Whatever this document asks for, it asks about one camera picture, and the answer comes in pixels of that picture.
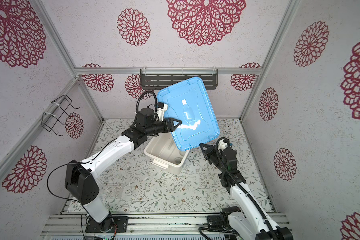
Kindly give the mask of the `white plastic bin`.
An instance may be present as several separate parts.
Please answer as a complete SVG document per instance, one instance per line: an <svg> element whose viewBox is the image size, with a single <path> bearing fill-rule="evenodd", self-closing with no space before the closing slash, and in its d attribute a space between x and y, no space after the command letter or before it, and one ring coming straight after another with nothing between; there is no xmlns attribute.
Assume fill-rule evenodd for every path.
<svg viewBox="0 0 360 240"><path fill-rule="evenodd" d="M183 169L190 150L179 150L171 133L161 133L158 137L151 139L144 149L144 153L151 159L154 166L178 175ZM174 164L175 158L182 158L182 164Z"/></svg>

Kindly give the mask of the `blue plastic lid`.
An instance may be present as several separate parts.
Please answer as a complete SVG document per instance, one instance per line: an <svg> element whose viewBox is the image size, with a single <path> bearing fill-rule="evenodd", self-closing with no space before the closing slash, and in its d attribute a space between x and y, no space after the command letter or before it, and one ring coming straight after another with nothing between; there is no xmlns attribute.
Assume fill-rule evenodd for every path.
<svg viewBox="0 0 360 240"><path fill-rule="evenodd" d="M168 105L165 118L182 121L171 133L179 150L191 150L219 137L217 118L201 78L192 77L166 87L157 98Z"/></svg>

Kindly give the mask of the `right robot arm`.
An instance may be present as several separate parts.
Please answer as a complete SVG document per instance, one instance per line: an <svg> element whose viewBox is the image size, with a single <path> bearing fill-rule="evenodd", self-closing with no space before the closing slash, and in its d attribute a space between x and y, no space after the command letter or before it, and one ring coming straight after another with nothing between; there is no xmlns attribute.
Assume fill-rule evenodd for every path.
<svg viewBox="0 0 360 240"><path fill-rule="evenodd" d="M222 209L221 226L207 231L235 234L243 240L292 240L287 227L280 227L255 199L245 178L238 169L237 151L226 138L218 139L215 145L200 144L201 151L210 165L215 165L223 188L239 204Z"/></svg>

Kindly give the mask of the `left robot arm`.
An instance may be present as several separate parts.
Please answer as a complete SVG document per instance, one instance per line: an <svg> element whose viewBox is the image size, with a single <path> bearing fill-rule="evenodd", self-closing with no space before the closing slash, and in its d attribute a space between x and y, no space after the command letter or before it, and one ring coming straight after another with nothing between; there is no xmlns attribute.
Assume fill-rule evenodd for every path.
<svg viewBox="0 0 360 240"><path fill-rule="evenodd" d="M135 120L98 153L80 162L72 160L63 165L66 167L64 187L74 197L72 200L82 205L98 232L110 232L116 227L113 214L100 197L98 177L121 157L146 142L149 136L174 132L181 124L182 121L174 118L148 123Z"/></svg>

